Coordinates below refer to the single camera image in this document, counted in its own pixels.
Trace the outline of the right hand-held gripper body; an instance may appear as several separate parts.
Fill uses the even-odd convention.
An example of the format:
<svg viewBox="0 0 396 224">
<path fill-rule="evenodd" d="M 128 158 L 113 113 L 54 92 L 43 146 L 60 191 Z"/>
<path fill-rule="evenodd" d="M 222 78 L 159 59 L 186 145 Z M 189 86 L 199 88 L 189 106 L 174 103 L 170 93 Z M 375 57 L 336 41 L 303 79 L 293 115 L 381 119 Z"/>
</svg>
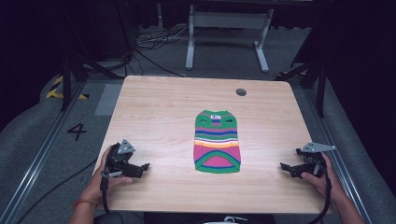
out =
<svg viewBox="0 0 396 224">
<path fill-rule="evenodd" d="M 321 156 L 322 152 L 336 150 L 333 145 L 324 145 L 320 143 L 309 142 L 304 147 L 297 148 L 296 153 L 300 156 L 303 164 L 292 166 L 290 170 L 309 173 L 316 177 L 321 177 L 326 168 L 326 162 Z"/>
</svg>

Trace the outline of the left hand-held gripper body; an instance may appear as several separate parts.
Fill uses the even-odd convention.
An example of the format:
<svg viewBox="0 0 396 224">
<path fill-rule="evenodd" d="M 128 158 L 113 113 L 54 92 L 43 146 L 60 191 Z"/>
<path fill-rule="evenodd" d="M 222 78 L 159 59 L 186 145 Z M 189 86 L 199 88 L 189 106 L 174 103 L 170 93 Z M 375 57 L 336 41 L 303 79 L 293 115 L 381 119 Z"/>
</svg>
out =
<svg viewBox="0 0 396 224">
<path fill-rule="evenodd" d="M 128 176 L 135 177 L 136 172 L 141 171 L 140 166 L 129 163 L 135 148 L 123 139 L 113 145 L 106 157 L 106 177 Z"/>
</svg>

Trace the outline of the person's right hand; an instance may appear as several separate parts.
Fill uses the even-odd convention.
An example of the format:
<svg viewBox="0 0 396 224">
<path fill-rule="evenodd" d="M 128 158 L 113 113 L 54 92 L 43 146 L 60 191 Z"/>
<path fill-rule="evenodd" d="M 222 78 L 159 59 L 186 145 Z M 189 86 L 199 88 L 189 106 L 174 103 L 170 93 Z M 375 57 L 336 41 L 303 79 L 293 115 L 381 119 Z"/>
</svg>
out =
<svg viewBox="0 0 396 224">
<path fill-rule="evenodd" d="M 327 166 L 327 175 L 331 181 L 332 189 L 331 189 L 331 201 L 334 202 L 340 195 L 344 193 L 343 188 L 341 186 L 341 183 L 339 181 L 339 178 L 336 174 L 336 172 L 332 168 L 332 163 L 331 160 L 324 154 L 321 153 L 321 156 L 326 162 Z M 327 187 L 327 182 L 326 182 L 326 177 L 323 176 L 321 178 L 318 178 L 314 175 L 311 175 L 309 173 L 302 173 L 301 178 L 311 185 L 313 185 L 318 192 L 325 196 L 326 195 L 326 187 Z"/>
</svg>

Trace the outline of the black chair part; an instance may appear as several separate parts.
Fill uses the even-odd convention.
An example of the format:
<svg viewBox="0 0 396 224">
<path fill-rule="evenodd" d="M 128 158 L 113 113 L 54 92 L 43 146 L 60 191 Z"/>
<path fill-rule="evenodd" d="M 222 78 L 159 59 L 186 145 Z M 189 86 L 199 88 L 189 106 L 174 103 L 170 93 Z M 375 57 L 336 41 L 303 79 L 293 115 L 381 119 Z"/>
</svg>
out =
<svg viewBox="0 0 396 224">
<path fill-rule="evenodd" d="M 123 224 L 123 218 L 120 213 L 111 212 L 96 217 L 93 224 Z"/>
</svg>

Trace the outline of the striped knit pet sweater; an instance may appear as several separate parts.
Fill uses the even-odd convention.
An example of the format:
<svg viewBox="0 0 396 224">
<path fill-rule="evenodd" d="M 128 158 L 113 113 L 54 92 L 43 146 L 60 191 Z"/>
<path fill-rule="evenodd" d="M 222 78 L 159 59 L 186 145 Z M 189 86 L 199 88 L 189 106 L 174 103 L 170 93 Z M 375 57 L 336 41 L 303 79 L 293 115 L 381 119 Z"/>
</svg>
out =
<svg viewBox="0 0 396 224">
<path fill-rule="evenodd" d="M 241 153 L 237 120 L 229 111 L 204 110 L 195 120 L 193 161 L 195 169 L 210 174 L 238 173 Z"/>
</svg>

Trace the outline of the black tripod stand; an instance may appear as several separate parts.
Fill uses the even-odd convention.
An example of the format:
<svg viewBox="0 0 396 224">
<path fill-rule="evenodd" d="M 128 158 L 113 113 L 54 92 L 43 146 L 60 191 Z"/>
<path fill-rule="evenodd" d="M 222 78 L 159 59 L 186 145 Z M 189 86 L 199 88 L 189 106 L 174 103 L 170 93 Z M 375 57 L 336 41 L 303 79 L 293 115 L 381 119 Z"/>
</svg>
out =
<svg viewBox="0 0 396 224">
<path fill-rule="evenodd" d="M 289 72 L 280 72 L 275 81 L 286 81 L 291 77 L 295 77 L 302 72 L 305 72 L 304 78 L 301 80 L 300 85 L 303 89 L 311 89 L 315 82 L 318 83 L 318 91 L 316 98 L 316 109 L 318 114 L 323 118 L 323 103 L 324 93 L 326 86 L 326 53 L 323 50 L 319 50 L 317 55 L 312 55 L 312 59 L 309 59 L 307 63 L 304 63 L 297 68 L 290 70 Z"/>
<path fill-rule="evenodd" d="M 62 111 L 65 111 L 72 101 L 71 75 L 74 75 L 77 82 L 86 82 L 88 79 L 87 70 L 83 66 L 84 63 L 111 79 L 121 79 L 121 77 L 77 51 L 77 46 L 71 34 L 71 29 L 73 28 L 72 22 L 67 15 L 62 0 L 54 0 L 54 2 L 59 5 L 62 15 L 64 16 L 64 25 L 58 25 L 58 28 L 60 28 L 60 39 L 62 40 L 62 46 L 65 51 L 62 71 L 64 78 L 64 98 L 61 108 Z"/>
</svg>

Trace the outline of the metal floor rail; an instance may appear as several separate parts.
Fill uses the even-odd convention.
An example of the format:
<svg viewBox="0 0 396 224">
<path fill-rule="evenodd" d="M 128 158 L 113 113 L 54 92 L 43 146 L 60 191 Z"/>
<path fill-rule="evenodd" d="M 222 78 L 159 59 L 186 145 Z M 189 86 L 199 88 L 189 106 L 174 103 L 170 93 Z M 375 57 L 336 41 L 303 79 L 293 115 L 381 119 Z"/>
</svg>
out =
<svg viewBox="0 0 396 224">
<path fill-rule="evenodd" d="M 340 154 L 340 147 L 336 145 L 327 121 L 323 118 L 317 109 L 317 98 L 315 94 L 311 90 L 303 90 L 304 97 L 309 104 L 310 111 L 314 114 L 315 123 L 319 126 L 320 133 L 323 135 L 323 143 L 327 145 L 331 145 L 335 147 L 335 150 L 330 151 L 328 156 L 332 160 L 335 172 L 340 176 L 340 181 L 343 186 L 343 190 L 346 192 L 346 195 L 351 199 L 354 205 L 357 207 L 358 212 L 365 220 L 367 224 L 373 224 L 366 207 L 361 199 L 361 196 L 358 192 L 358 189 L 355 185 L 355 182 L 346 167 L 346 163 L 344 161 L 343 156 Z"/>
<path fill-rule="evenodd" d="M 26 172 L 23 175 L 21 183 L 15 190 L 12 198 L 10 199 L 7 207 L 0 216 L 0 224 L 12 224 L 16 215 L 19 213 L 22 204 L 27 198 L 33 184 L 35 183 L 37 177 L 39 176 L 42 167 L 44 166 L 48 155 L 50 154 L 54 142 L 59 135 L 59 132 L 66 120 L 71 108 L 77 101 L 79 95 L 85 87 L 84 82 L 77 82 L 75 87 L 71 91 L 71 96 L 68 100 L 68 105 L 64 111 L 60 111 L 50 127 L 48 134 L 41 145 L 40 149 L 35 154 L 33 161 L 28 166 Z"/>
</svg>

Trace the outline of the white metal table frame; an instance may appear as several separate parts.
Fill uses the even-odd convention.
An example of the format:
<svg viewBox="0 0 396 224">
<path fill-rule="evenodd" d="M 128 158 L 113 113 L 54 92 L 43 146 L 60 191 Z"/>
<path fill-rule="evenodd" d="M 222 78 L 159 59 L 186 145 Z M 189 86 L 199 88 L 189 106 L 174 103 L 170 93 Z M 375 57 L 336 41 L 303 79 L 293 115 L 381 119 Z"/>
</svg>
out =
<svg viewBox="0 0 396 224">
<path fill-rule="evenodd" d="M 233 28 L 233 29 L 257 29 L 261 30 L 261 37 L 253 43 L 256 55 L 264 73 L 269 72 L 269 66 L 265 58 L 263 44 L 270 28 L 274 11 L 268 9 L 262 14 L 232 13 L 232 12 L 203 12 L 197 11 L 195 5 L 190 5 L 189 15 L 189 42 L 185 68 L 193 68 L 194 58 L 194 29 L 202 28 Z"/>
</svg>

